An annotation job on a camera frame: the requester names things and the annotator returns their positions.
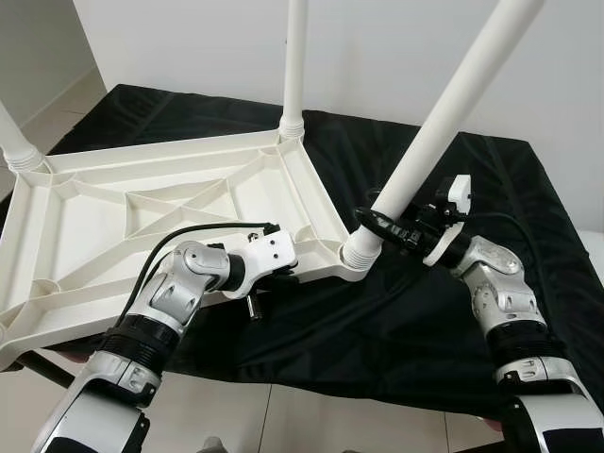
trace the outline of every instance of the black cable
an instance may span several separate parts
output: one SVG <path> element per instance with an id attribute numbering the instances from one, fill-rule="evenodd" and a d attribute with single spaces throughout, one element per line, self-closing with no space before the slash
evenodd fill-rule
<path id="1" fill-rule="evenodd" d="M 27 351 L 19 356 L 17 363 L 64 388 L 68 388 L 74 381 L 72 374 L 34 351 Z"/>
<path id="2" fill-rule="evenodd" d="M 134 283 L 134 288 L 132 288 L 132 293 L 130 293 L 130 297 L 128 298 L 128 300 L 126 302 L 126 305 L 124 306 L 124 309 L 122 310 L 122 313 L 120 314 L 119 318 L 115 322 L 115 327 L 118 327 L 120 324 L 122 324 L 122 321 L 124 320 L 127 311 L 130 310 L 130 307 L 132 307 L 132 304 L 134 304 L 134 300 L 136 299 L 137 295 L 139 295 L 139 292 L 141 291 L 141 287 L 143 286 L 144 278 L 147 275 L 147 271 L 149 270 L 151 263 L 153 262 L 153 260 L 155 259 L 155 257 L 159 253 L 159 251 L 167 243 L 172 241 L 173 238 L 175 238 L 176 236 L 180 236 L 180 235 L 186 234 L 186 233 L 191 233 L 193 231 L 202 231 L 205 229 L 264 228 L 265 230 L 266 229 L 274 230 L 275 227 L 276 226 L 274 226 L 273 224 L 270 224 L 270 223 L 227 222 L 227 223 L 222 223 L 222 224 L 187 226 L 185 228 L 177 229 L 176 231 L 173 231 L 172 233 L 168 234 L 165 238 L 163 238 L 161 241 L 159 241 L 157 243 L 157 245 L 153 248 L 153 250 L 151 250 L 151 253 L 149 253 L 149 256 L 147 257 L 146 261 L 143 264 L 143 268 L 141 269 L 141 272 L 139 273 L 139 276 L 136 279 L 136 283 Z"/>
<path id="3" fill-rule="evenodd" d="M 516 229 L 520 232 L 523 239 L 525 240 L 525 243 L 527 243 L 528 250 L 532 256 L 533 262 L 535 263 L 535 269 L 537 272 L 537 280 L 538 280 L 537 283 L 539 284 L 539 289 L 541 290 L 541 294 L 544 299 L 544 304 L 543 304 L 542 308 L 545 307 L 544 311 L 546 311 L 547 307 L 549 307 L 549 304 L 547 301 L 547 292 L 545 290 L 545 275 L 544 275 L 543 269 L 539 265 L 541 260 L 539 260 L 539 252 L 537 251 L 537 245 L 530 237 L 529 233 L 527 232 L 527 229 L 524 228 L 524 226 L 520 222 L 518 222 L 518 220 L 515 217 L 513 217 L 509 214 L 506 214 L 505 212 L 480 212 L 480 213 L 476 213 L 476 214 L 468 214 L 468 215 L 460 216 L 460 220 L 464 220 L 464 221 L 474 220 L 474 219 L 505 220 L 506 222 L 514 225 L 516 227 Z"/>

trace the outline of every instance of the black fabric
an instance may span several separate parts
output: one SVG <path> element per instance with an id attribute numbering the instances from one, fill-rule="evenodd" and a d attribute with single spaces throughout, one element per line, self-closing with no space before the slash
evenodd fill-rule
<path id="1" fill-rule="evenodd" d="M 278 106 L 118 86 L 53 153 L 266 130 L 277 127 L 280 113 Z M 386 181 L 418 129 L 321 111 L 305 111 L 304 119 L 310 159 L 352 230 L 353 208 Z M 472 176 L 473 212 L 507 212 L 536 242 L 537 261 L 511 225 L 481 219 L 466 229 L 520 256 L 552 331 L 604 407 L 604 291 L 529 144 L 459 134 L 417 201 L 456 174 Z M 241 301 L 200 312 L 168 369 L 498 418 L 494 367 L 469 294 L 444 269 L 386 250 L 361 282 L 329 278 L 263 294 L 260 302 L 264 318 L 255 323 Z"/>
<path id="2" fill-rule="evenodd" d="M 98 453 L 73 439 L 56 437 L 46 449 L 47 453 Z"/>
<path id="3" fill-rule="evenodd" d="M 601 428 L 552 429 L 544 432 L 549 453 L 602 453 L 604 437 Z"/>

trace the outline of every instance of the floor tile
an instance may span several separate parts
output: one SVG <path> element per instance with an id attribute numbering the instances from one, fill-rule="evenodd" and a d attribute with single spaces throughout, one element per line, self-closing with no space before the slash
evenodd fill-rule
<path id="1" fill-rule="evenodd" d="M 31 451 L 38 432 L 64 394 L 57 384 L 24 369 L 0 374 L 2 451 Z"/>
<path id="2" fill-rule="evenodd" d="M 482 420 L 473 415 L 447 412 L 445 419 L 451 453 L 503 440 L 500 432 L 490 429 Z"/>
<path id="3" fill-rule="evenodd" d="M 94 68 L 55 101 L 53 107 L 62 111 L 86 114 L 107 94 L 103 79 Z"/>
<path id="4" fill-rule="evenodd" d="M 145 453 L 196 452 L 209 436 L 229 453 L 258 453 L 269 385 L 233 384 L 166 373 L 145 410 Z"/>
<path id="5" fill-rule="evenodd" d="M 0 200 L 4 199 L 15 185 L 15 175 L 6 167 L 0 167 Z"/>
<path id="6" fill-rule="evenodd" d="M 68 361 L 67 359 L 62 357 L 58 352 L 55 351 L 49 351 L 47 349 L 37 349 L 36 352 L 74 376 L 77 375 L 82 369 L 82 367 L 85 365 L 85 363 L 75 363 L 74 361 Z"/>
<path id="7" fill-rule="evenodd" d="M 273 386 L 261 453 L 445 453 L 442 412 Z"/>
<path id="8" fill-rule="evenodd" d="M 22 131 L 30 142 L 47 154 L 83 117 L 82 113 L 62 111 L 53 104 L 27 123 Z"/>

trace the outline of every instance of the silver robot arm segment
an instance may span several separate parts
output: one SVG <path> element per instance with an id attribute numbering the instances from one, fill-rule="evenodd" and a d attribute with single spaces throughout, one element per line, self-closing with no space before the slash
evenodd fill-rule
<path id="1" fill-rule="evenodd" d="M 158 391 L 163 368 L 204 306 L 204 293 L 243 297 L 261 277 L 295 263 L 286 231 L 259 237 L 230 253 L 181 243 L 144 285 L 123 321 L 107 331 L 32 451 L 139 453 L 150 425 L 141 408 Z"/>
<path id="2" fill-rule="evenodd" d="M 469 186 L 469 176 L 446 179 L 433 204 L 411 207 L 396 222 L 365 208 L 357 209 L 357 218 L 424 264 L 450 269 L 468 286 L 495 381 L 509 400 L 501 413 L 510 451 L 604 452 L 604 417 L 540 313 L 522 261 L 505 247 L 461 232 Z"/>

